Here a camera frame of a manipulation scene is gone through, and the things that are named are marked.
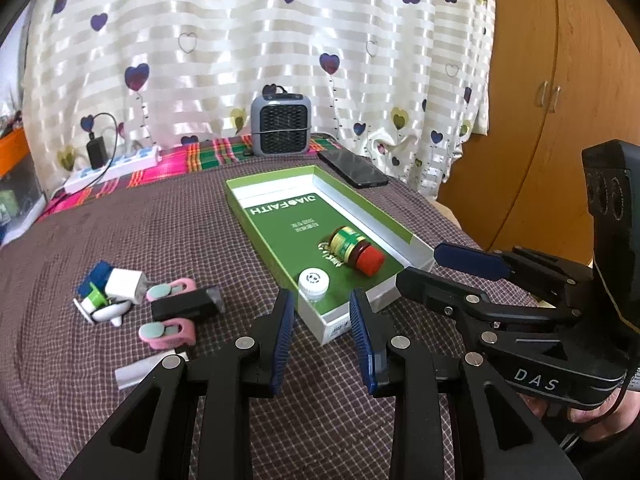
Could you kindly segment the right hand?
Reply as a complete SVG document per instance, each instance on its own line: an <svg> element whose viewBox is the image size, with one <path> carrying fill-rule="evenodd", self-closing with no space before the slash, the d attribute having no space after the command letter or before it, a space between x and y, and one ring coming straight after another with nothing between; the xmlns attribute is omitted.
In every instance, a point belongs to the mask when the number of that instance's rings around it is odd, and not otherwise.
<svg viewBox="0 0 640 480"><path fill-rule="evenodd" d="M554 416L551 415L552 408L548 401L524 394L521 398L548 429L560 434L577 431L582 440L599 442L627 430L639 415L639 393L626 391L622 400L618 400L621 392L617 388L594 410L561 408Z"/></svg>

